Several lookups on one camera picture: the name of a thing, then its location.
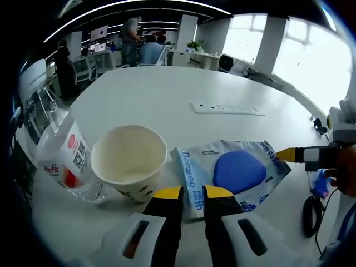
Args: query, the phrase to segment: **clear plastic bottle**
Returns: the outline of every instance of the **clear plastic bottle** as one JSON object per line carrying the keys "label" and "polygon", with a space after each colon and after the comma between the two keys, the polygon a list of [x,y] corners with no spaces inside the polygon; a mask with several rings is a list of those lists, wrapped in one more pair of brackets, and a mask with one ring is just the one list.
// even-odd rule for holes
{"label": "clear plastic bottle", "polygon": [[105,198],[105,185],[92,170],[90,150],[69,107],[46,85],[46,63],[37,61],[20,77],[29,153],[38,169],[88,202]]}

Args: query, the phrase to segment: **blue sponge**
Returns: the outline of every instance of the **blue sponge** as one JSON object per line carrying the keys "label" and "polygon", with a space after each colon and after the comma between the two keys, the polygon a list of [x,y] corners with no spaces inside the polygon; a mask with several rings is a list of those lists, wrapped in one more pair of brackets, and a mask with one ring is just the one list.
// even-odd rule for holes
{"label": "blue sponge", "polygon": [[236,195],[259,185],[265,178],[265,166],[247,151],[238,150],[217,160],[212,182]]}

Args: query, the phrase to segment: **qr code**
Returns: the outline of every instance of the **qr code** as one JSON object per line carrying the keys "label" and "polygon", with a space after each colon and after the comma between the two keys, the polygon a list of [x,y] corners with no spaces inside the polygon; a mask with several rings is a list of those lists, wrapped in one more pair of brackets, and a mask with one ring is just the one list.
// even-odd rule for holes
{"label": "qr code", "polygon": [[73,163],[77,166],[78,169],[81,168],[83,162],[82,156],[77,152],[76,156],[74,157]]}
{"label": "qr code", "polygon": [[87,150],[85,151],[85,155],[84,155],[84,162],[83,162],[83,165],[80,169],[80,172],[83,172],[84,168],[87,166],[88,164],[88,152]]}
{"label": "qr code", "polygon": [[80,141],[78,150],[83,156],[85,155],[85,145],[82,143],[82,141]]}

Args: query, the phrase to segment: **cable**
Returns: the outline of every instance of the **cable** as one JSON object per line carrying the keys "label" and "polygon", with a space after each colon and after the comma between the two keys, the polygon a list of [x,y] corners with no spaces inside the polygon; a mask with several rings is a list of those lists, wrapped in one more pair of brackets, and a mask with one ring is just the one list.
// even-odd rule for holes
{"label": "cable", "polygon": [[[306,199],[301,217],[303,232],[306,237],[310,238],[318,231],[320,225],[322,224],[322,214],[324,210],[324,206],[320,202],[320,198],[318,196],[313,195]],[[313,211],[315,211],[317,216],[315,224],[313,224]]]}
{"label": "cable", "polygon": [[[324,208],[323,216],[322,216],[322,218],[321,218],[321,220],[320,220],[320,225],[322,224],[322,221],[323,221],[325,212],[326,212],[327,207],[328,207],[328,205],[329,205],[329,201],[330,201],[330,199],[332,198],[333,194],[334,194],[337,190],[338,190],[338,189],[336,188],[336,189],[330,194],[330,196],[329,196],[329,199],[328,199],[328,201],[327,201],[327,204],[325,205],[325,208]],[[320,246],[319,246],[319,243],[318,243],[318,232],[319,232],[319,229],[320,229],[320,226],[319,226],[319,228],[317,229],[317,232],[315,233],[315,243],[316,243],[316,245],[317,245],[317,247],[318,247],[319,253],[320,253],[321,255],[323,255],[322,250],[320,249]]]}

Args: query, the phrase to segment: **man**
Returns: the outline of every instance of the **man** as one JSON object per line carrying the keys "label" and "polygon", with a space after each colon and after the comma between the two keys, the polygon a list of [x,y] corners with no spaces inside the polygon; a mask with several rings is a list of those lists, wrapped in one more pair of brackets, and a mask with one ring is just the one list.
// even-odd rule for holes
{"label": "man", "polygon": [[122,34],[122,63],[129,64],[134,67],[137,55],[137,43],[141,42],[140,37],[137,35],[137,28],[139,22],[142,20],[141,16],[130,18],[126,21],[121,28]]}
{"label": "man", "polygon": [[67,48],[67,41],[64,39],[60,41],[60,47],[55,54],[55,65],[62,98],[66,100],[73,96],[75,91],[75,73]]}
{"label": "man", "polygon": [[152,35],[146,36],[146,44],[140,51],[140,64],[155,64],[162,52],[163,46],[157,43]]}

